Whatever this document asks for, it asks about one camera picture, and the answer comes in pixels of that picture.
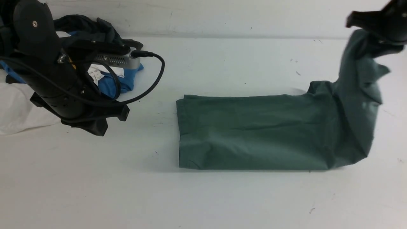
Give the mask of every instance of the black cloth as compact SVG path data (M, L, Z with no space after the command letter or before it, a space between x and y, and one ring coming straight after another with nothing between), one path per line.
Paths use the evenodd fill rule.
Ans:
M83 15L66 15L54 20L56 31L71 33L76 31L71 37L65 38L63 42L71 44L76 40L90 40L97 42L107 42L118 45L128 45L141 50L143 44L131 39L122 39L111 23L97 18L92 21Z

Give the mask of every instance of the cable connector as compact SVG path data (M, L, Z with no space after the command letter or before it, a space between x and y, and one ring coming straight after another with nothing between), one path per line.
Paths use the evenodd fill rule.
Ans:
M141 51L141 50L134 50L130 53L130 56L132 58L138 58L138 57L153 57L154 53L148 52L148 51Z

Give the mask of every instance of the clothing tag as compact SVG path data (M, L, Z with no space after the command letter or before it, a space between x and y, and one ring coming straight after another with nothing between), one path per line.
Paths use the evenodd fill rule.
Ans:
M98 85L98 81L104 77L104 75L98 70L90 67L88 69L88 74L92 77L93 82Z

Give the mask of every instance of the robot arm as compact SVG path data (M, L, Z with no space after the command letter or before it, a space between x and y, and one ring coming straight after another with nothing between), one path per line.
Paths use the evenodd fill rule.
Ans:
M117 77L117 92L112 100L100 93L87 70L99 53L123 55L132 50L130 47L83 40L63 47L50 9L37 0L0 1L0 16L0 60L35 91L31 101L58 116L65 125L103 136L108 128L106 118L126 121L129 113L126 104L151 92L163 74L164 60L160 56L130 52L133 59L157 57L162 62L161 72L146 92L117 102L120 92Z

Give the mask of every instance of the silver metal device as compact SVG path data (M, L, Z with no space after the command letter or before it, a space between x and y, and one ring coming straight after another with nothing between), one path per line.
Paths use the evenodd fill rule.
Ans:
M103 62L111 67L118 68L127 68L127 69L138 69L140 66L140 58L133 58L131 52L136 50L133 47L130 47L130 52L126 55L115 55L115 54L106 54L99 53L95 60Z

